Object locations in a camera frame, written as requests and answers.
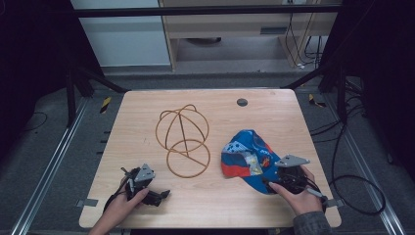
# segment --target black curtain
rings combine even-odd
[[[328,63],[343,39],[364,17],[343,48],[341,61],[346,75],[362,79],[366,110],[394,162],[404,165],[415,180],[415,1],[359,3],[366,3],[362,5],[365,7],[341,13],[336,18],[322,64]],[[326,73],[324,79],[336,84],[335,75]]]
[[[68,69],[82,66],[104,76],[79,19],[47,14],[72,10],[69,0],[5,0],[5,5],[0,16],[0,161],[36,101],[66,86]]]

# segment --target sleeve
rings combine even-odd
[[[294,218],[296,235],[329,235],[332,228],[322,211],[308,212]]]

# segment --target wire ring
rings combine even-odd
[[[203,119],[204,119],[204,121],[205,121],[205,123],[206,123],[206,125],[207,125],[207,133],[206,134],[204,134],[203,132],[202,132],[202,130],[189,118],[189,117],[187,117],[187,116],[185,116],[185,115],[183,115],[182,114],[182,112],[184,112],[184,111],[189,111],[189,112],[193,112],[193,113],[196,113],[196,114],[198,114],[199,116],[201,116]],[[166,134],[165,134],[165,138],[164,138],[164,143],[162,143],[162,141],[160,140],[160,138],[159,138],[159,127],[160,127],[160,124],[161,124],[161,122],[164,120],[164,118],[166,118],[167,116],[169,116],[170,114],[175,114],[174,115],[174,117],[172,118],[172,120],[171,120],[171,122],[170,122],[170,124],[169,124],[169,126],[168,126],[168,128],[167,128],[167,131],[166,131]],[[171,127],[173,126],[173,124],[174,124],[174,122],[177,120],[177,118],[179,119],[179,121],[180,121],[180,128],[181,128],[181,133],[182,133],[182,137],[183,137],[183,139],[182,140],[180,140],[180,141],[178,141],[178,142],[176,142],[175,144],[173,144],[171,147],[168,147],[167,146],[167,140],[168,140],[168,136],[169,136],[169,133],[170,133],[170,130],[171,130]],[[186,134],[185,134],[185,130],[184,130],[184,126],[183,126],[183,118],[185,118],[186,120],[188,120],[190,123],[192,123],[197,129],[198,129],[198,131],[199,131],[199,133],[201,134],[201,136],[202,136],[202,141],[201,140],[197,140],[197,139],[188,139],[188,138],[186,138]],[[196,107],[194,106],[194,105],[186,105],[186,106],[184,106],[183,108],[181,108],[181,109],[178,109],[178,110],[173,110],[173,111],[163,111],[163,112],[161,112],[161,114],[160,114],[160,120],[159,120],[159,122],[157,123],[157,125],[156,125],[156,138],[157,138],[157,140],[158,140],[158,142],[159,142],[159,144],[164,148],[164,149],[166,149],[166,150],[168,150],[168,152],[167,152],[167,156],[166,156],[166,163],[167,163],[167,167],[168,167],[168,169],[173,173],[173,174],[175,174],[175,175],[177,175],[177,176],[179,176],[179,177],[182,177],[182,178],[192,178],[192,177],[196,177],[196,176],[198,176],[198,175],[200,175],[200,174],[202,174],[203,172],[205,172],[205,170],[208,168],[208,165],[209,165],[209,163],[210,163],[210,151],[209,151],[209,149],[208,149],[208,147],[205,145],[205,142],[207,141],[207,139],[208,139],[208,134],[209,134],[209,126],[208,126],[208,120],[205,118],[205,116],[203,116],[200,112],[198,112],[197,111],[197,109],[196,109]],[[199,143],[199,145],[197,145],[196,147],[193,147],[192,149],[189,149],[188,148],[188,145],[187,145],[187,143],[188,142],[196,142],[196,143]],[[175,147],[177,146],[177,145],[179,145],[179,144],[181,144],[181,143],[183,143],[184,144],[184,146],[185,146],[185,149],[184,150],[177,150],[177,149],[175,149]],[[201,146],[204,146],[205,148],[206,148],[206,150],[207,150],[207,163],[206,164],[204,164],[204,163],[202,163],[202,162],[200,162],[200,161],[198,161],[198,160],[196,160],[196,159],[194,159],[194,158],[192,158],[192,157],[190,157],[189,156],[189,153],[190,152],[192,152],[192,151],[194,151],[194,150],[196,150],[196,149],[199,149]],[[179,154],[179,155],[182,155],[182,156],[184,156],[184,157],[186,157],[186,158],[188,158],[189,160],[191,160],[191,161],[193,161],[193,162],[195,162],[195,163],[197,163],[197,164],[199,164],[199,165],[202,165],[204,168],[202,169],[202,171],[200,171],[200,172],[198,172],[198,173],[195,173],[195,174],[192,174],[192,175],[183,175],[183,174],[180,174],[180,173],[177,173],[172,167],[171,167],[171,165],[170,165],[170,161],[169,161],[169,157],[170,157],[170,154],[171,153],[175,153],[175,154]]]

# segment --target wooden table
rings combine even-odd
[[[244,98],[245,107],[237,104]],[[208,129],[206,146],[210,163],[205,172],[193,178],[181,178],[167,167],[168,151],[156,137],[156,126],[163,111],[192,104],[200,116],[195,120],[202,132]],[[186,138],[199,138],[192,124],[183,120]],[[183,139],[175,123],[168,145]],[[161,123],[160,135],[166,129]],[[123,98],[115,124],[101,159],[88,199],[99,200],[96,207],[84,207],[79,224],[92,227],[102,214],[109,196],[117,189],[123,172],[148,164],[156,173],[150,189],[171,194],[159,207],[143,206],[120,226],[126,228],[271,228],[292,225],[294,213],[279,195],[263,195],[242,178],[226,178],[220,168],[220,153],[242,129],[253,129],[279,156],[293,154],[311,160],[307,168],[315,175],[322,193],[332,198],[327,179],[310,138],[297,97],[286,89],[226,90],[152,90],[130,91]],[[190,156],[205,161],[207,150],[201,147]],[[196,167],[186,158],[176,158],[175,169],[192,174]],[[341,224],[336,208],[326,215],[334,227]]]

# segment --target white cabinet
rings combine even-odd
[[[282,5],[287,0],[159,0],[162,7]],[[297,0],[296,4],[339,3],[341,0]],[[179,39],[198,37],[275,36],[292,67],[300,62],[308,36],[329,35],[337,13],[165,16],[164,28],[173,68]]]
[[[158,0],[71,0],[75,9],[158,7]],[[170,67],[161,17],[80,19],[92,49],[106,69]]]

